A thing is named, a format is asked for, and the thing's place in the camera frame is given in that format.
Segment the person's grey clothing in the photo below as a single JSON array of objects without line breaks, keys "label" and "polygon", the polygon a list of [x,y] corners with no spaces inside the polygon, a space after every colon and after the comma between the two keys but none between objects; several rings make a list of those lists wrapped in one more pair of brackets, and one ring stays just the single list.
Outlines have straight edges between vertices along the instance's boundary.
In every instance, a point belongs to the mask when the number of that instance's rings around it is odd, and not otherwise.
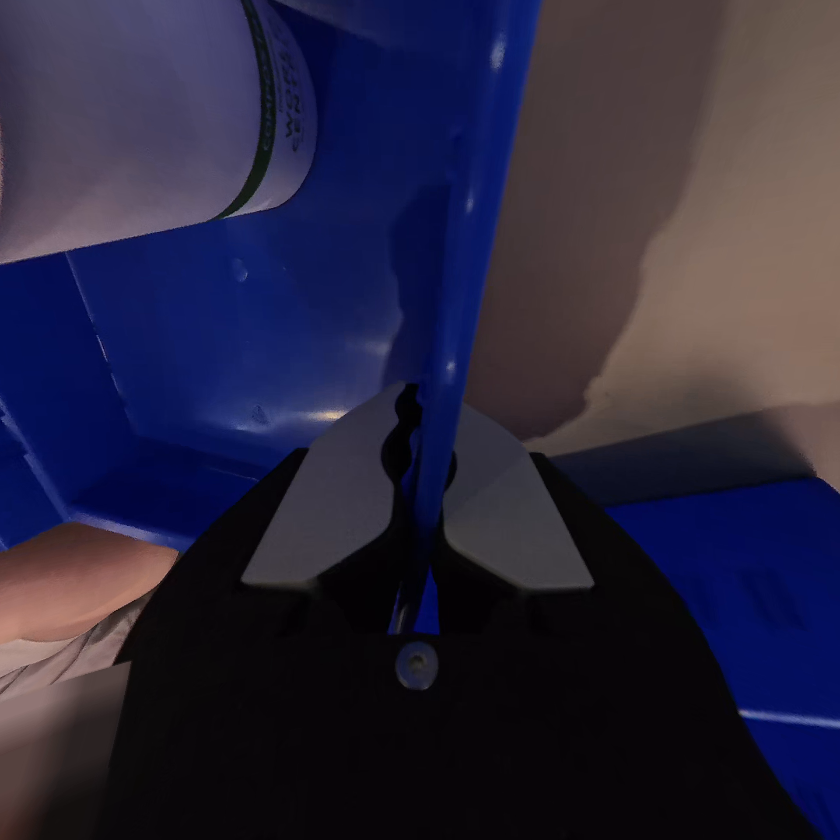
[{"label": "person's grey clothing", "polygon": [[54,642],[16,639],[1,645],[1,700],[21,697],[114,665],[151,591],[78,636]]}]

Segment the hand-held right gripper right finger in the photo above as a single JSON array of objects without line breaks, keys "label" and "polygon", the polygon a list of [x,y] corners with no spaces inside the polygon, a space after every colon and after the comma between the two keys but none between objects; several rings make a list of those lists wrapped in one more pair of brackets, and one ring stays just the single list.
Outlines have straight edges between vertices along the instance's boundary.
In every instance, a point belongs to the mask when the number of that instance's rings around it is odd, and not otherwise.
[{"label": "hand-held right gripper right finger", "polygon": [[454,458],[434,553],[442,634],[477,634],[521,597],[592,588],[537,466],[508,430],[463,407]]}]

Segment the blue plastic bin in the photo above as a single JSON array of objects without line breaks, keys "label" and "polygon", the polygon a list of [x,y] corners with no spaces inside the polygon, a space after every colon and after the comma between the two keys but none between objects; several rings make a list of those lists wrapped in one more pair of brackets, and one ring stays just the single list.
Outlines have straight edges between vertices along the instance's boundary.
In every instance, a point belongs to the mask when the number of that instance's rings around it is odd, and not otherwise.
[{"label": "blue plastic bin", "polygon": [[398,382],[454,436],[540,2],[272,2],[318,111],[262,212],[2,264],[2,552],[75,522],[185,550]]},{"label": "blue plastic bin", "polygon": [[606,511],[686,601],[795,803],[838,838],[838,492],[798,479]]}]

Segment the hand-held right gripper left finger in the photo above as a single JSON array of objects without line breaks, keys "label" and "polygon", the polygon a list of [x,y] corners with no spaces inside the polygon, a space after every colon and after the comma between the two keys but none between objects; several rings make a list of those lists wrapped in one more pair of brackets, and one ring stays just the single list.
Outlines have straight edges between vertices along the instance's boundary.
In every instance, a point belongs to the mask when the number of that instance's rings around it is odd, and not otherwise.
[{"label": "hand-held right gripper left finger", "polygon": [[308,448],[241,577],[267,592],[329,600],[353,630],[392,620],[411,535],[403,478],[422,410],[398,382]]}]

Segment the white paper cup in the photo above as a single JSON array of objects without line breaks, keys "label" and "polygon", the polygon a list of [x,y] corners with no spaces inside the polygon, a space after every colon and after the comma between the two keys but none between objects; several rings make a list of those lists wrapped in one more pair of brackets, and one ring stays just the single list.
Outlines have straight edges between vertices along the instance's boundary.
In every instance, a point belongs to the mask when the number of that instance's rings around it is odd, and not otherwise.
[{"label": "white paper cup", "polygon": [[2,1],[1,261],[278,207],[318,111],[272,2]]}]

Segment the person's right forearm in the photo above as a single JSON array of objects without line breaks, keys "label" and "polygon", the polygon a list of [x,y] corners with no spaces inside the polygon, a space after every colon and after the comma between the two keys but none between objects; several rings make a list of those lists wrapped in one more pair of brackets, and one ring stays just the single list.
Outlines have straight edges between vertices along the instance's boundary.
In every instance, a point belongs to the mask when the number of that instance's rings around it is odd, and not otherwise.
[{"label": "person's right forearm", "polygon": [[176,549],[69,522],[1,552],[1,643],[72,639],[163,581]]}]

